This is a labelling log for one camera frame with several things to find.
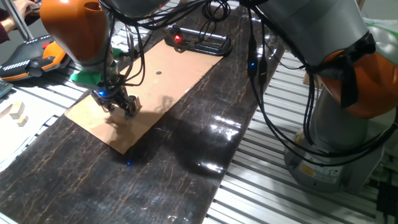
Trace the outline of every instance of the black cable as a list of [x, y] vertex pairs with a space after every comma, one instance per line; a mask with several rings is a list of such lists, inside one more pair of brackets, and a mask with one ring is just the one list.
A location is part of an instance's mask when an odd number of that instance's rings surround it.
[[114, 95], [115, 92], [113, 92], [113, 94], [111, 94], [110, 90], [109, 90], [109, 86], [108, 86], [108, 79], [107, 79], [107, 72], [106, 72], [106, 68], [108, 67], [107, 65], [107, 59], [108, 59], [108, 54], [109, 54], [109, 49], [111, 47], [111, 37], [113, 36], [113, 32], [114, 32], [114, 24], [115, 24], [115, 18], [112, 14], [110, 14], [111, 16], [111, 32], [109, 34], [109, 40], [108, 43], [106, 44], [106, 49], [105, 49], [105, 57], [104, 57], [104, 67], [103, 67], [103, 76], [104, 76], [104, 85], [105, 85], [105, 89], [107, 91], [107, 93], [109, 93], [110, 95]]
[[[252, 22], [251, 22], [251, 15], [250, 14], [249, 14], [249, 18], [250, 18], [250, 23], [251, 23], [250, 25], [251, 25], [251, 30], [252, 30]], [[264, 45], [266, 45], [264, 27], [262, 29], [262, 37], [263, 37], [263, 46], [264, 46]], [[252, 76], [249, 75], [249, 77], [251, 77], [250, 78], [251, 82], [254, 83], [254, 79], [252, 78]], [[315, 84], [314, 84], [313, 81], [314, 81], [314, 79], [312, 79], [312, 82], [310, 82], [310, 83], [312, 83], [312, 87], [313, 88], [310, 89], [310, 93], [309, 93], [309, 96], [308, 96], [307, 108], [313, 108], [313, 102], [315, 100], [315, 98], [314, 98], [314, 96], [315, 96]], [[264, 87], [264, 84], [265, 84], [265, 82], [260, 82], [260, 92], [261, 92], [261, 94], [262, 94], [262, 89]], [[321, 156], [321, 157], [346, 157], [346, 156], [353, 156], [355, 154], [366, 152], [367, 150], [369, 150], [370, 147], [377, 147], [378, 145], [377, 145], [377, 141], [376, 140], [382, 137], [382, 134], [379, 134], [379, 135], [373, 137], [372, 139], [370, 139], [369, 141], [365, 142], [361, 146], [356, 147], [356, 148], [354, 148], [352, 150], [349, 150], [349, 151], [346, 151], [346, 152], [339, 152], [339, 153], [330, 152], [329, 154], [325, 154], [324, 152], [322, 154], [321, 153], [317, 153], [317, 152], [313, 152], [313, 151], [311, 151], [309, 149], [306, 149], [306, 148], [296, 144], [290, 138], [288, 138], [286, 135], [284, 135], [280, 130], [278, 130], [277, 127], [270, 121], [270, 119], [267, 117], [267, 115], [265, 113], [264, 103], [263, 103], [264, 99], [261, 98], [261, 100], [260, 100], [258, 96], [256, 96], [256, 99], [258, 99], [257, 102], [259, 103], [260, 108], [262, 108], [262, 113], [263, 113], [264, 119], [266, 120], [266, 124], [269, 126], [269, 128], [272, 130], [272, 132], [274, 134], [276, 134], [276, 136], [278, 138], [279, 138], [279, 136], [277, 135], [276, 132], [278, 132], [289, 143], [291, 143], [294, 146], [304, 150], [307, 153], [314, 154], [316, 156]], [[305, 127], [307, 127], [307, 129], [309, 129], [309, 122], [306, 123]]]
[[[320, 166], [320, 167], [336, 167], [336, 166], [343, 166], [343, 165], [349, 164], [351, 162], [357, 161], [358, 159], [360, 159], [360, 158], [362, 158], [364, 156], [367, 156], [368, 154], [370, 154], [373, 151], [375, 151], [376, 149], [378, 149], [378, 147], [380, 147], [385, 141], [387, 141], [387, 139], [389, 139], [392, 136], [392, 134], [394, 134], [394, 131], [398, 128], [398, 124], [397, 124], [397, 122], [398, 122], [398, 109], [397, 109], [396, 110], [396, 118], [395, 118], [395, 121], [394, 121], [393, 125], [389, 129], [385, 130], [382, 134], [380, 134], [377, 137], [376, 142], [369, 148], [369, 150], [364, 151], [361, 155], [359, 155], [359, 156], [357, 156], [355, 158], [352, 158], [352, 159], [349, 159], [347, 161], [340, 162], [340, 163], [337, 163], [337, 164], [322, 164], [322, 163], [313, 162], [310, 159], [307, 159], [307, 158], [303, 157], [301, 154], [299, 154], [298, 152], [296, 152], [294, 149], [292, 149], [288, 144], [286, 144], [279, 137], [279, 135], [275, 132], [274, 128], [272, 127], [271, 121], [269, 120], [269, 118], [266, 115], [266, 112], [265, 112], [265, 109], [264, 109], [264, 105], [261, 104], [261, 101], [260, 101], [259, 96], [257, 94], [256, 86], [254, 84], [254, 80], [252, 80], [252, 79], [251, 79], [251, 86], [252, 86], [256, 101], [259, 104], [261, 112], [262, 112], [262, 114], [264, 116], [264, 119], [266, 121], [266, 124], [268, 125], [269, 129], [274, 134], [274, 136], [286, 147], [286, 149], [288, 149], [289, 151], [294, 153], [297, 157], [301, 158], [302, 160], [304, 160], [304, 161], [306, 161], [306, 162], [308, 162], [310, 164], [316, 165], [316, 166]], [[308, 153], [311, 153], [313, 155], [320, 156], [320, 157], [328, 157], [328, 156], [325, 156], [324, 154], [319, 154], [319, 153], [316, 153], [316, 152], [313, 152], [313, 151], [310, 151]]]
[[144, 79], [145, 79], [145, 71], [146, 71], [146, 68], [145, 68], [144, 48], [143, 48], [143, 46], [142, 46], [142, 39], [141, 39], [141, 35], [140, 35], [140, 33], [139, 33], [139, 29], [138, 29], [138, 27], [135, 27], [135, 28], [136, 28], [137, 35], [138, 35], [138, 46], [139, 46], [139, 51], [140, 51], [140, 54], [141, 54], [142, 78], [141, 78], [141, 81], [140, 81], [138, 84], [125, 83], [124, 85], [126, 85], [126, 86], [140, 86], [140, 85], [144, 82]]

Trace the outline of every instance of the wire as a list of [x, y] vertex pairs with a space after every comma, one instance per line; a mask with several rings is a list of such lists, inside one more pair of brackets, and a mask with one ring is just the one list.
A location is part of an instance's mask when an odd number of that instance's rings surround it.
[[[252, 31], [252, 20], [251, 20], [251, 13], [250, 13], [250, 12], [249, 12], [249, 19], [250, 19], [251, 32], [253, 33], [253, 31]], [[262, 43], [263, 43], [263, 56], [264, 56], [264, 52], [265, 52], [264, 46], [266, 45], [266, 42], [265, 42], [265, 31], [264, 31], [264, 26], [262, 27]], [[318, 165], [318, 166], [340, 166], [340, 165], [342, 165], [342, 164], [346, 164], [346, 163], [355, 161], [356, 159], [360, 159], [361, 157], [363, 157], [363, 156], [365, 156], [366, 154], [370, 153], [372, 150], [377, 149], [377, 148], [383, 143], [383, 141], [380, 141], [380, 139], [381, 139], [381, 140], [387, 139], [387, 138], [390, 136], [391, 130], [392, 130], [392, 132], [394, 132], [395, 129], [398, 128], [397, 125], [395, 125], [395, 126], [393, 125], [390, 129], [388, 129], [388, 130], [384, 131], [383, 133], [381, 133], [381, 134], [379, 134], [379, 135], [373, 137], [372, 139], [370, 139], [369, 141], [365, 142], [365, 143], [362, 144], [361, 146], [356, 147], [356, 148], [351, 149], [351, 150], [348, 150], [348, 151], [346, 151], [346, 152], [339, 152], [339, 153], [330, 152], [330, 153], [328, 153], [328, 154], [325, 154], [324, 152], [318, 153], [318, 152], [315, 152], [315, 151], [306, 149], [305, 147], [303, 147], [303, 146], [301, 146], [301, 145], [299, 145], [299, 144], [296, 144], [296, 142], [292, 141], [290, 138], [288, 138], [286, 135], [284, 135], [279, 129], [277, 129], [277, 127], [276, 127], [276, 126], [272, 123], [272, 121], [267, 117], [266, 112], [265, 112], [265, 109], [264, 109], [264, 98], [262, 97], [262, 98], [260, 99], [259, 96], [257, 95], [257, 90], [256, 90], [256, 87], [255, 87], [255, 84], [254, 84], [254, 76], [253, 76], [253, 75], [249, 75], [249, 77], [250, 77], [251, 85], [252, 85], [253, 92], [254, 92], [254, 94], [255, 94], [257, 103], [259, 104], [259, 107], [260, 107], [260, 109], [261, 109], [261, 112], [262, 112], [262, 114], [263, 114], [263, 117], [264, 117], [264, 119], [265, 119], [265, 121], [266, 121], [266, 124], [268, 125], [269, 129], [272, 131], [272, 133], [275, 135], [275, 137], [276, 137], [288, 150], [291, 150], [294, 154], [296, 154], [297, 156], [300, 156], [300, 158], [302, 158], [303, 160], [305, 160], [305, 161], [307, 161], [307, 162], [309, 162], [309, 163], [311, 163], [310, 160], [304, 158], [304, 157], [301, 156], [298, 152], [294, 151], [291, 147], [289, 147], [289, 145], [287, 145], [286, 142], [284, 142], [284, 141], [280, 138], [279, 135], [281, 135], [287, 142], [289, 142], [289, 143], [291, 143], [292, 145], [298, 147], [299, 149], [302, 149], [303, 151], [305, 151], [305, 152], [307, 152], [307, 153], [309, 153], [309, 154], [313, 154], [313, 155], [320, 156], [320, 157], [335, 157], [335, 158], [336, 158], [336, 157], [347, 157], [347, 156], [353, 156], [353, 155], [361, 154], [360, 156], [355, 157], [353, 160], [345, 161], [345, 162], [339, 163], [339, 164], [328, 164], [328, 165], [325, 165], [325, 164], [319, 164], [319, 163], [312, 163], [312, 164], [315, 164], [315, 165]], [[264, 83], [265, 83], [265, 82], [266, 82], [266, 81], [260, 82], [260, 92], [261, 92], [261, 94], [262, 94], [262, 92], [263, 92], [263, 88], [264, 88]], [[312, 88], [310, 88], [310, 90], [309, 90], [309, 96], [308, 96], [308, 102], [307, 102], [307, 112], [306, 112], [306, 113], [312, 113], [313, 102], [314, 102], [314, 100], [315, 100], [315, 84], [314, 84], [314, 77], [313, 77], [313, 76], [310, 77], [310, 86], [311, 86]], [[309, 129], [309, 124], [310, 124], [310, 123], [307, 121], [307, 123], [305, 123], [304, 127], [305, 127], [306, 129]]]
[[[140, 86], [140, 85], [144, 82], [144, 79], [145, 79], [146, 67], [145, 67], [144, 47], [142, 46], [142, 39], [141, 39], [141, 35], [140, 35], [140, 33], [139, 33], [139, 29], [138, 29], [138, 27], [136, 27], [136, 26], [135, 26], [135, 28], [136, 28], [137, 35], [138, 35], [138, 46], [139, 46], [139, 51], [140, 51], [140, 55], [141, 55], [142, 78], [141, 78], [141, 81], [140, 81], [138, 84], [125, 83], [124, 85], [126, 85], [126, 86]], [[126, 79], [126, 81], [129, 81], [130, 79], [136, 77], [138, 74], [140, 74], [140, 72], [141, 72], [141, 69], [140, 69], [140, 71], [139, 71], [137, 74], [135, 74], [133, 77], [131, 77], [131, 78], [129, 78], [129, 79]]]

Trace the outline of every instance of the brown cardboard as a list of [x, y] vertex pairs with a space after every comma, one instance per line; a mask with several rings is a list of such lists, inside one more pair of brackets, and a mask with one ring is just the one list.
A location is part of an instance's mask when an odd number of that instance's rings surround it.
[[[65, 116], [124, 154], [220, 60], [221, 57], [189, 51], [180, 54], [162, 41], [145, 54], [146, 75], [143, 84], [127, 87], [129, 95], [138, 96], [142, 105], [132, 121], [113, 121], [91, 96], [70, 108]], [[132, 75], [138, 72], [140, 64], [140, 59], [134, 62]], [[129, 83], [139, 83], [140, 80], [141, 75]]]

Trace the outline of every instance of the green part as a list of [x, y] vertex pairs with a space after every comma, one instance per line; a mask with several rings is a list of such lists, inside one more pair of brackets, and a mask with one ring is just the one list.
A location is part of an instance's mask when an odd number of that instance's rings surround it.
[[366, 25], [367, 25], [367, 26], [374, 26], [374, 27], [382, 28], [382, 29], [384, 29], [384, 30], [390, 32], [390, 33], [391, 33], [392, 35], [394, 35], [394, 36], [396, 37], [396, 39], [398, 40], [398, 32], [395, 32], [395, 31], [392, 31], [392, 30], [389, 30], [389, 29], [386, 29], [386, 28], [384, 28], [384, 27], [380, 27], [380, 26], [377, 26], [377, 25], [373, 25], [373, 24], [366, 24]]
[[113, 58], [118, 58], [122, 50], [113, 48]]
[[79, 73], [70, 76], [70, 79], [78, 86], [97, 89], [98, 84], [101, 81], [102, 74], [100, 72], [86, 72], [81, 71]]

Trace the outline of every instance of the black object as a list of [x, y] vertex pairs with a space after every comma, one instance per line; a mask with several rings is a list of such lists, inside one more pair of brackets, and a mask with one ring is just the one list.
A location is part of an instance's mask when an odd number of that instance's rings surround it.
[[380, 182], [376, 209], [384, 214], [397, 215], [398, 187]]
[[[39, 77], [44, 72], [41, 68], [50, 65], [54, 61], [54, 57], [43, 58], [43, 45], [53, 42], [53, 38], [49, 35], [38, 37], [37, 39], [25, 42], [17, 47], [11, 57], [0, 67], [0, 78], [7, 82], [14, 82], [29, 77]], [[48, 70], [63, 68], [69, 62], [69, 57], [61, 61]]]
[[0, 81], [0, 98], [3, 97], [6, 93], [8, 93], [11, 89], [12, 89], [11, 83]]
[[[200, 34], [197, 30], [186, 29], [176, 25], [168, 26], [166, 31], [170, 34], [166, 35], [164, 39], [166, 44], [172, 47], [176, 46], [178, 49], [183, 49], [192, 41], [196, 41]], [[214, 56], [227, 56], [232, 51], [232, 41], [230, 37], [213, 34], [203, 42], [187, 50]]]

